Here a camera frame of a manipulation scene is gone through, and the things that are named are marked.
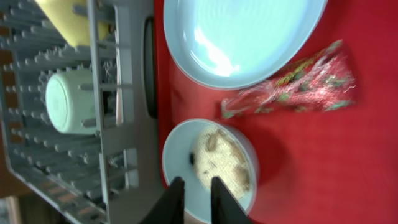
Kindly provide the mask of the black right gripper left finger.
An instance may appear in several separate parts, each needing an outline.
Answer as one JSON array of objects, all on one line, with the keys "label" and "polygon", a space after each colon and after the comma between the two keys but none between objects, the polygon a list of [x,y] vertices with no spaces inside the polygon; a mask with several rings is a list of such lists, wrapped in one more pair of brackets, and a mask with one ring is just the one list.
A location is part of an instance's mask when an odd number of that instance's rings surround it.
[{"label": "black right gripper left finger", "polygon": [[141,224],[184,224],[185,182],[173,179]]}]

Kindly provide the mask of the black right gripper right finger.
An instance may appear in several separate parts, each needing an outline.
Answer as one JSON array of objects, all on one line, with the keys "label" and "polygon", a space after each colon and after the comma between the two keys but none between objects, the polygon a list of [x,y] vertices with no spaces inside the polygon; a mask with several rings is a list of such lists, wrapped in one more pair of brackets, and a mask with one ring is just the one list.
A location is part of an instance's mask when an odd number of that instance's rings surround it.
[{"label": "black right gripper right finger", "polygon": [[219,177],[211,180],[211,223],[252,224],[238,201]]}]

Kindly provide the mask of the blue bowl with rice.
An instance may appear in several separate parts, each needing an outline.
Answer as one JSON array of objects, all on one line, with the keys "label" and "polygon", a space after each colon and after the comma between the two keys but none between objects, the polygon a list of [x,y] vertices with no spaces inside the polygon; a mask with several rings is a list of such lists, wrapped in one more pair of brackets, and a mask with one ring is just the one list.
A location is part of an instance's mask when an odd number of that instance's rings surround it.
[{"label": "blue bowl with rice", "polygon": [[211,221],[211,180],[219,177],[240,207],[249,213],[259,180],[259,161],[247,137],[237,129],[206,119],[189,119],[173,128],[162,152],[162,170],[170,184],[185,182],[185,211]]}]

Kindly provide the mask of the light green bowl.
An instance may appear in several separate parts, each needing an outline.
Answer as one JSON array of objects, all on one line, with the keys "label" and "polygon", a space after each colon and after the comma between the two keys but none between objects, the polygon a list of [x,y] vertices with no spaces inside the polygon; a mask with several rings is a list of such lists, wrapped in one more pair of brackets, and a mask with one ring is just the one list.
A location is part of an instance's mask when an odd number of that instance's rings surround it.
[{"label": "light green bowl", "polygon": [[53,74],[46,84],[45,105],[50,122],[63,134],[95,134],[97,127],[85,128],[82,121],[96,117],[92,90],[81,90],[82,84],[92,84],[89,69],[70,70]]}]

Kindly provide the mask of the yellow plastic cup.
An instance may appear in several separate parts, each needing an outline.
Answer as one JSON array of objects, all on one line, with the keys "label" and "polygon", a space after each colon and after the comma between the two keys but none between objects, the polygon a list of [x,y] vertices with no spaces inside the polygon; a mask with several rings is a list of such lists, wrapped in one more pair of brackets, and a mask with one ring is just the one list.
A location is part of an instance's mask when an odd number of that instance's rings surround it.
[{"label": "yellow plastic cup", "polygon": [[90,26],[86,16],[73,12],[73,6],[87,6],[87,0],[35,0],[60,35],[72,47],[90,45]]}]

